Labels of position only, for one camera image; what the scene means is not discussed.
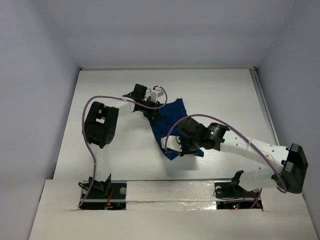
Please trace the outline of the blue printed t-shirt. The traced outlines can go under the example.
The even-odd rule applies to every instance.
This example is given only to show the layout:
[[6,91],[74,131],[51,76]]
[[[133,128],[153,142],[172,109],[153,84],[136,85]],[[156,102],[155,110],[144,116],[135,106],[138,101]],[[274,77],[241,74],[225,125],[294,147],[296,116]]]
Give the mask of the blue printed t-shirt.
[[170,161],[172,161],[179,156],[179,153],[174,151],[166,152],[162,148],[161,138],[167,136],[167,133],[174,123],[187,116],[187,110],[183,99],[177,98],[175,101],[167,103],[163,108],[159,109],[158,112],[160,115],[159,121],[152,119],[148,119],[148,121],[160,150]]

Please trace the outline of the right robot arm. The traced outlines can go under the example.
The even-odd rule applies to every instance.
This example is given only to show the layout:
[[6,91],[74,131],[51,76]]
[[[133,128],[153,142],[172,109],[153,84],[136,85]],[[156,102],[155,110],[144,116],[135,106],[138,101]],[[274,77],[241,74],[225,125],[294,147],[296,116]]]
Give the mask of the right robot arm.
[[265,166],[252,171],[237,171],[230,183],[235,196],[260,188],[279,188],[292,194],[300,194],[303,190],[309,164],[299,144],[293,143],[290,147],[272,145],[240,136],[229,126],[216,122],[204,126],[193,118],[183,120],[177,129],[186,136],[186,148],[190,151],[200,148],[216,150]]

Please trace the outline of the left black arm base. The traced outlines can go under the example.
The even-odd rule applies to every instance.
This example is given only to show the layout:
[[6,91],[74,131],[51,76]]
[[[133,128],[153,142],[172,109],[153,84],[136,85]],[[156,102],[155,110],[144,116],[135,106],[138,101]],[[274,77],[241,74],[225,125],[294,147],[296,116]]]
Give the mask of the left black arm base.
[[126,181],[112,181],[110,183],[110,190],[107,193],[98,189],[91,188],[88,196],[83,201],[87,193],[88,183],[85,183],[85,189],[82,189],[80,197],[81,210],[125,210],[126,209],[126,194],[127,182]]

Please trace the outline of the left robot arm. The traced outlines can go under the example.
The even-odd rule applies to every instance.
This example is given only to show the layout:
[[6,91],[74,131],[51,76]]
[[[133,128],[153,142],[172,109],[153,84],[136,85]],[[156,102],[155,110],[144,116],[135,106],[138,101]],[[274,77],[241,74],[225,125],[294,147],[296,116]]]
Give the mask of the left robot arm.
[[84,142],[93,158],[93,174],[88,183],[80,186],[86,192],[94,192],[104,198],[111,191],[111,170],[109,167],[108,145],[116,134],[118,119],[126,114],[142,112],[144,117],[159,121],[159,109],[165,103],[159,98],[168,95],[160,86],[148,91],[144,85],[136,84],[132,92],[121,97],[93,96],[85,104],[81,124]]

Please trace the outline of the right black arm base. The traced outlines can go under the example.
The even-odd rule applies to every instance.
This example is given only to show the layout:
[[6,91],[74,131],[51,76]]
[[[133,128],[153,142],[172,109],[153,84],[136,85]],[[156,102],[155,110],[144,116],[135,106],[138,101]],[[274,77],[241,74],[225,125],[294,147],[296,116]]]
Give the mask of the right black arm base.
[[215,182],[213,196],[218,210],[263,209],[259,190],[246,191],[231,182]]

